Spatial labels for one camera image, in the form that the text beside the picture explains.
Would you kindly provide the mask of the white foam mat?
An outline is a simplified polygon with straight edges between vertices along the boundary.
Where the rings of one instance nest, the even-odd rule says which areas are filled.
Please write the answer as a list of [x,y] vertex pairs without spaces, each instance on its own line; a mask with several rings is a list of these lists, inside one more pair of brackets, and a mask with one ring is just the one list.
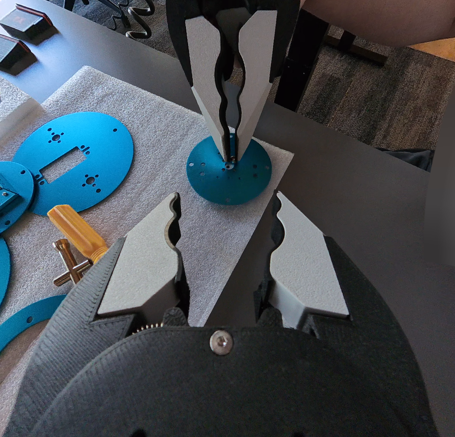
[[[179,192],[182,217],[182,253],[191,291],[189,323],[203,326],[253,235],[273,191],[293,158],[278,148],[278,141],[259,141],[272,162],[272,178],[266,190],[240,206],[220,206],[200,197],[186,175],[192,148],[209,131],[202,115],[146,92],[129,83],[84,66],[53,93],[1,145],[1,161],[11,161],[19,146],[38,127],[73,112],[96,111],[113,116],[129,130],[134,158],[122,184],[82,217],[110,246],[124,236],[168,194]],[[47,216],[25,213],[5,231],[12,273],[1,306],[1,323],[40,299],[65,294],[71,285],[55,287],[53,279],[63,267],[52,242],[61,233]],[[1,435],[31,351],[45,322],[16,338],[1,355]]]

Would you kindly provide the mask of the black table foot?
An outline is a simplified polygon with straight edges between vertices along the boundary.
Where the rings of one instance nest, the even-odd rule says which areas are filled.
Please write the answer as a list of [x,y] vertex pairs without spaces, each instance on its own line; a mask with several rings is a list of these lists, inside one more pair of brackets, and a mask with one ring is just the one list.
[[354,45],[355,39],[355,35],[348,31],[344,31],[340,39],[327,35],[324,39],[324,43],[345,54],[369,60],[380,66],[385,65],[388,59],[387,56]]

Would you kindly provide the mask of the dark bag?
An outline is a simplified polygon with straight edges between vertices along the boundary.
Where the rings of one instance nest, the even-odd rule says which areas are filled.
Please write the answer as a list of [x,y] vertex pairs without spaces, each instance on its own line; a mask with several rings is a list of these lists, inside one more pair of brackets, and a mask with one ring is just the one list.
[[427,172],[431,171],[433,158],[435,155],[435,150],[418,148],[388,150],[385,148],[377,147],[376,149]]

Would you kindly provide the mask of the black table leg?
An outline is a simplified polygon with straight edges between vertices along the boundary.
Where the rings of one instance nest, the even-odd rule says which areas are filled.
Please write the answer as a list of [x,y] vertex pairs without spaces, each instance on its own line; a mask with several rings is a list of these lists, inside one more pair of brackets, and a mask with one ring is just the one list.
[[301,9],[274,102],[297,111],[318,61],[329,23]]

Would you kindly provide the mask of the yellow handle screwdriver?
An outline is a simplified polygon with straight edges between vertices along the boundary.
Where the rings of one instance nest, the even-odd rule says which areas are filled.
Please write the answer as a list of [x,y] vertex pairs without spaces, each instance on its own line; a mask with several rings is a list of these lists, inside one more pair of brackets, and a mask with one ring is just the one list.
[[54,206],[47,215],[76,249],[93,263],[107,252],[104,239],[70,205]]

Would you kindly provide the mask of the small blue round plate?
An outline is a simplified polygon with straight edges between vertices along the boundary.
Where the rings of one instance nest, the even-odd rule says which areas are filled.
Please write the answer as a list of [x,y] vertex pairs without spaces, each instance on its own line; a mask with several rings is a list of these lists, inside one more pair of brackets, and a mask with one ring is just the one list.
[[238,205],[252,200],[267,187],[272,173],[270,157],[251,140],[239,162],[225,162],[213,138],[207,137],[191,151],[187,177],[193,189],[204,199]]

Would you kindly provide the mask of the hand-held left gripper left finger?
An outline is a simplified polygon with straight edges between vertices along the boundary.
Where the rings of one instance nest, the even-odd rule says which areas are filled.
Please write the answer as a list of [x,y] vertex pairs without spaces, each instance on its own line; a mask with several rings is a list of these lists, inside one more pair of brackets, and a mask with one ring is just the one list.
[[188,317],[190,291],[180,251],[180,196],[169,194],[130,230],[103,299],[100,316],[140,313],[162,318],[179,306]]

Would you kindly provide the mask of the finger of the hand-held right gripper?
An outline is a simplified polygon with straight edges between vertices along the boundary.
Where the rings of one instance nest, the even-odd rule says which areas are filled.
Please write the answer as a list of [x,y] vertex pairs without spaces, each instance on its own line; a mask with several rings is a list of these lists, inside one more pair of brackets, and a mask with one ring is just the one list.
[[224,161],[230,160],[229,128],[225,112],[227,99],[221,83],[220,31],[205,17],[185,21],[189,48],[191,89],[208,129]]
[[236,102],[238,111],[237,160],[245,153],[272,86],[270,69],[277,20],[276,10],[232,10],[238,32],[238,50],[244,67],[243,87]]

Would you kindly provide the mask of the blue disc with bracket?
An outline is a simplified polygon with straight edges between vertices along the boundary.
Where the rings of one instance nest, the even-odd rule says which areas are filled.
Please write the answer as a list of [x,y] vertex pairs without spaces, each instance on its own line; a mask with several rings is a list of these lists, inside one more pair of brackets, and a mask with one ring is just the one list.
[[12,161],[0,162],[0,232],[4,232],[29,207],[35,190],[28,169]]

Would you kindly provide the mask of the black box orange trim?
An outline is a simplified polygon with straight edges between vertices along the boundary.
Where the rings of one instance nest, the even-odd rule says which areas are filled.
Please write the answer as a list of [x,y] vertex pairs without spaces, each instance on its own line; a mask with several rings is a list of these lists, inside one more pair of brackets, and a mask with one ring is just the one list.
[[16,4],[15,9],[0,20],[0,24],[11,36],[33,44],[58,32],[47,14],[20,4]]
[[22,41],[0,35],[1,71],[15,76],[36,61],[36,56]]

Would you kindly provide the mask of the white foam block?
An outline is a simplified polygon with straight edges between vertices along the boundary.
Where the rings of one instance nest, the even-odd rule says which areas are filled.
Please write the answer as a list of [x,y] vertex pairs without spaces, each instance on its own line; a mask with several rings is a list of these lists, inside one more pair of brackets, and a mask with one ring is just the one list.
[[0,77],[0,140],[5,141],[17,125],[40,104],[18,87]]

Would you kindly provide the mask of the large blue plate rectangular hole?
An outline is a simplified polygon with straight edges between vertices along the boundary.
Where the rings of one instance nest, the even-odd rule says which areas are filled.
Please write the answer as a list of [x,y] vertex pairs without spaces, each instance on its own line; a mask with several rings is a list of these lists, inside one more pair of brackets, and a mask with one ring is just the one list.
[[97,205],[121,184],[133,159],[133,141],[117,119],[98,112],[56,118],[35,130],[14,161],[36,180],[31,211],[46,215],[55,205],[77,212]]

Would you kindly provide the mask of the metal cross wrench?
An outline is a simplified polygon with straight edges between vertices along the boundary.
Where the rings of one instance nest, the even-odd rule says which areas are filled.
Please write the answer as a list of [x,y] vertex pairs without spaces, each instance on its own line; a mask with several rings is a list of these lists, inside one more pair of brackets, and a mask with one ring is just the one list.
[[93,265],[90,259],[84,260],[82,263],[77,264],[71,249],[70,243],[67,239],[60,239],[53,242],[54,249],[59,252],[62,261],[64,262],[67,271],[53,280],[55,286],[61,286],[68,281],[77,284],[82,278],[82,272]]

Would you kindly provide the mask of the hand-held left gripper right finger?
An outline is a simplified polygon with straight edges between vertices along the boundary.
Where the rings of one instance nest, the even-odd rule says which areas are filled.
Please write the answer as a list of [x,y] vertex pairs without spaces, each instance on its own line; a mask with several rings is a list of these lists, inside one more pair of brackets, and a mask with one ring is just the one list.
[[256,320],[279,309],[288,327],[300,329],[308,313],[349,315],[328,248],[319,228],[284,194],[274,197],[272,241],[262,283],[253,293]]

